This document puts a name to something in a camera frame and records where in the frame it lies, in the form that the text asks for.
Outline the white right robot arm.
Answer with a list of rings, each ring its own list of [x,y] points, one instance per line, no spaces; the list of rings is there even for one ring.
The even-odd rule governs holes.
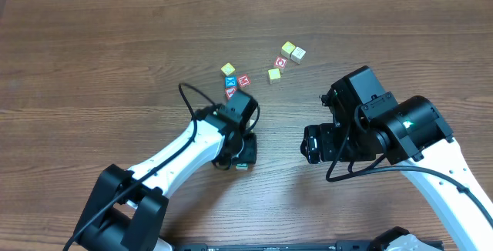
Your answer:
[[[310,164],[368,161],[364,169],[333,176],[339,182],[401,172],[423,195],[459,249],[492,248],[492,201],[471,173],[449,124],[425,97],[399,103],[390,92],[323,95],[333,121],[304,130],[301,153]]]

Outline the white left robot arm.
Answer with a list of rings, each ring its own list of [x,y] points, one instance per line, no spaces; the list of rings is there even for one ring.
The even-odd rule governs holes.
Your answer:
[[[201,166],[226,170],[257,160],[257,138],[234,130],[226,136],[214,125],[192,121],[153,157],[129,169],[115,164],[96,180],[72,237],[87,250],[171,250],[160,237],[169,199]]]

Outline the green V wooden block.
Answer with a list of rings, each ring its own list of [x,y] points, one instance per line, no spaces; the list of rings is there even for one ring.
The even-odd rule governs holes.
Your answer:
[[[236,169],[237,170],[248,170],[249,169],[249,164],[248,163],[236,164]]]

